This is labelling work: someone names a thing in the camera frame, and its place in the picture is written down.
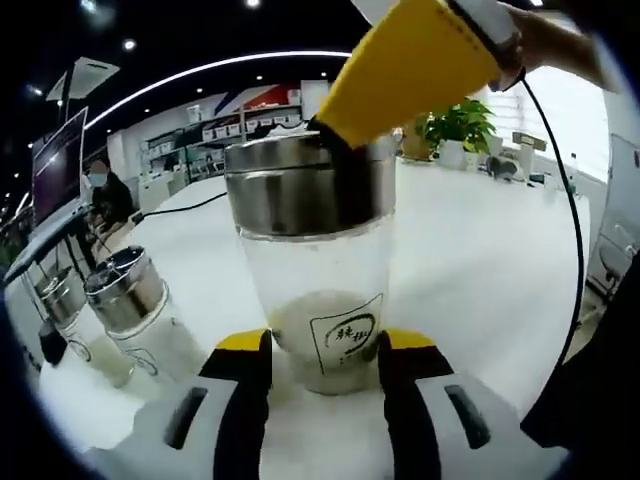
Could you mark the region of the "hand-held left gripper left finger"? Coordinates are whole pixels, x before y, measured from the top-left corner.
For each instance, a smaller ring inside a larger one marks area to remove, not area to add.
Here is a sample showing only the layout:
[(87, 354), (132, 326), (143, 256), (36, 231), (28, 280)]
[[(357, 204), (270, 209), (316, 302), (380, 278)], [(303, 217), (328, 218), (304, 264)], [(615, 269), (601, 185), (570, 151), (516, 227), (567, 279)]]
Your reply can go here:
[(139, 409), (125, 439), (84, 462), (102, 479), (256, 479), (272, 373), (270, 330), (232, 334), (197, 375)]

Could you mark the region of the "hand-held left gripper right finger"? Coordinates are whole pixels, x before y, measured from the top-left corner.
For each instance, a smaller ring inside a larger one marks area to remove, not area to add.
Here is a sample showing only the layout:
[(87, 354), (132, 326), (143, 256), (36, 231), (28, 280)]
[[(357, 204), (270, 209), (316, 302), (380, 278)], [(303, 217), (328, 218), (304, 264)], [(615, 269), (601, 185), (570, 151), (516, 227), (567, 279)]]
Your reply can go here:
[(516, 410), (452, 369), (419, 332), (380, 332), (377, 364), (396, 479), (556, 479), (569, 454), (542, 447)]

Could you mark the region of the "person's right hand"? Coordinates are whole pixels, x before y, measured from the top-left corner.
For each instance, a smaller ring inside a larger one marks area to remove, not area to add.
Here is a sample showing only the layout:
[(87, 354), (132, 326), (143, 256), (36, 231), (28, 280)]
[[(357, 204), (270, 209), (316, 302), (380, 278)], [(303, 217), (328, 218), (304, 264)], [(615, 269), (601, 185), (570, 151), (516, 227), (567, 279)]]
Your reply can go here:
[(540, 67), (563, 69), (566, 63), (561, 50), (565, 31), (537, 13), (504, 3), (520, 30), (518, 52), (522, 65), (533, 71)]

